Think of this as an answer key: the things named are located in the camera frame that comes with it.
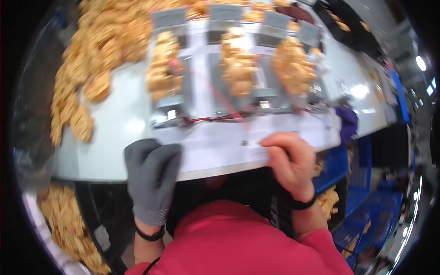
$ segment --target pile of cookies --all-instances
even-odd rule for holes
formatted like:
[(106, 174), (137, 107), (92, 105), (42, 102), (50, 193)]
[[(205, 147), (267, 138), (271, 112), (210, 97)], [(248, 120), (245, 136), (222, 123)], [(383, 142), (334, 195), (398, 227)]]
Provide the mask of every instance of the pile of cookies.
[(96, 274), (110, 273), (85, 228), (72, 188), (51, 183), (37, 203), (51, 227), (53, 240), (67, 255), (83, 261)]
[(242, 28), (229, 28), (222, 34), (223, 79), (230, 85), (232, 96), (247, 96), (253, 87), (253, 78), (257, 70), (255, 55), (249, 53), (250, 41), (244, 36)]
[(183, 80), (180, 72), (183, 66), (178, 61), (179, 50), (180, 43), (171, 31), (162, 32), (157, 36), (153, 58), (145, 75), (153, 101), (167, 97), (169, 93), (180, 93)]
[(335, 189), (336, 185), (333, 185), (318, 197), (319, 206), (321, 207), (327, 220), (330, 220), (331, 215), (336, 214), (338, 211), (338, 209), (334, 207), (334, 205), (339, 201), (339, 196)]
[(265, 11), (275, 11), (271, 5), (264, 2), (255, 2), (251, 4), (252, 11), (243, 16), (246, 22), (262, 22)]
[(82, 0), (79, 30), (62, 55), (55, 76), (51, 105), (51, 140), (60, 146), (63, 129), (72, 127), (75, 138), (90, 141), (93, 120), (79, 102), (81, 87), (88, 102), (103, 101), (110, 93), (111, 70), (125, 62), (146, 58), (152, 31), (152, 12), (189, 6), (188, 13), (206, 13), (205, 0)]
[(288, 93), (309, 93), (309, 83), (316, 78), (315, 65), (306, 61), (304, 47), (295, 37), (287, 37), (278, 44), (273, 67)]

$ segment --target black bracelet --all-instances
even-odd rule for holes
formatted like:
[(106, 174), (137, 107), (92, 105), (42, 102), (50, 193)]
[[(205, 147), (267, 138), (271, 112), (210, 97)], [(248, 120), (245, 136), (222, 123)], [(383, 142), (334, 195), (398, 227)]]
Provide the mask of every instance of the black bracelet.
[(297, 201), (292, 198), (289, 201), (289, 205), (293, 210), (301, 211), (312, 206), (315, 203), (317, 196), (318, 195), (315, 193), (315, 195), (313, 195), (313, 198), (309, 202)]
[(136, 224), (135, 224), (135, 227), (136, 227), (136, 232), (139, 234), (139, 236), (141, 238), (143, 238), (144, 240), (147, 240), (150, 242), (155, 242), (155, 241), (161, 239), (165, 234), (165, 225), (162, 225), (161, 229), (158, 232), (154, 233), (152, 236), (148, 236), (148, 235), (142, 233), (141, 230), (139, 230), (139, 228), (136, 226)]

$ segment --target ceiling light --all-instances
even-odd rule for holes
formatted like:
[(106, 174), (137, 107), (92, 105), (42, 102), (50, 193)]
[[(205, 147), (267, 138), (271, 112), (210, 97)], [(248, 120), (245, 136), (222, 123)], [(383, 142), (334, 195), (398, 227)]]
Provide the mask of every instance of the ceiling light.
[(426, 65), (425, 65), (425, 61), (423, 61), (423, 59), (420, 56), (417, 56), (415, 58), (415, 61), (417, 62), (418, 67), (422, 70), (422, 71), (426, 71)]

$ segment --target gloved hand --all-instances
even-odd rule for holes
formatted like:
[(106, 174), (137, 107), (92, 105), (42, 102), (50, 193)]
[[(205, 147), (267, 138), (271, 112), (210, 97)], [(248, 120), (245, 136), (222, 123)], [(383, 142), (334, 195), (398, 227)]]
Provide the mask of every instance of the gloved hand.
[(165, 223), (171, 205), (181, 146), (161, 146), (154, 139), (133, 142), (124, 149), (128, 171), (128, 193), (133, 200), (133, 213), (150, 226)]

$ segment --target metal bracket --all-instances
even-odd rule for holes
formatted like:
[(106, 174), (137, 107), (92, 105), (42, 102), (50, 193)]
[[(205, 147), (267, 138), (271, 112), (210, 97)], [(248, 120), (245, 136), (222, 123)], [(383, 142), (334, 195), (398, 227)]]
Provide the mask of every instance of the metal bracket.
[(210, 5), (208, 21), (208, 43), (218, 44), (227, 29), (239, 27), (243, 8), (233, 5)]

